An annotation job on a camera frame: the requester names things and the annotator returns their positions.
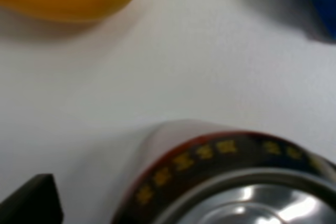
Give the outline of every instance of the white table surface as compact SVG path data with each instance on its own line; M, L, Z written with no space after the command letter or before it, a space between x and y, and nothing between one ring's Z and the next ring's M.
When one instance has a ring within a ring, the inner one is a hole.
M299 2L134 0L81 28L0 11L0 199L54 173L65 224L107 224L123 164L174 119L336 161L336 45L307 36Z

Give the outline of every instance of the can rim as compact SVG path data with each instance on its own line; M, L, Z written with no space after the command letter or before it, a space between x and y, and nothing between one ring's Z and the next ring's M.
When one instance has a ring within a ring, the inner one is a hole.
M336 198L332 198L336 195L336 186L327 180L284 168L245 168L218 175L192 188L161 213L153 224L176 223L183 213L202 200L223 190L252 184L277 184L298 189L336 210Z

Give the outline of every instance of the can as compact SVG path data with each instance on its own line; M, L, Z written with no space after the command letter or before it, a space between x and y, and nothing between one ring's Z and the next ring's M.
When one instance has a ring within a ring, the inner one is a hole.
M336 172L269 134L186 120L146 141L113 224L332 224Z

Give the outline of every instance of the black object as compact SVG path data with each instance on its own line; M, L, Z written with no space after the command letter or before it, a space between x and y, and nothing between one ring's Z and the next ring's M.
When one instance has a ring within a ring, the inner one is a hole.
M63 217L51 174L33 177L0 204L0 224L61 224Z

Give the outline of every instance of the silver lid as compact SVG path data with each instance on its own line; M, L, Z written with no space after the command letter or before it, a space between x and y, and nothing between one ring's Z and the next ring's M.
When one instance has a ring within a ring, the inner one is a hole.
M319 198L279 185L234 188L201 201L177 224L332 224L336 212Z

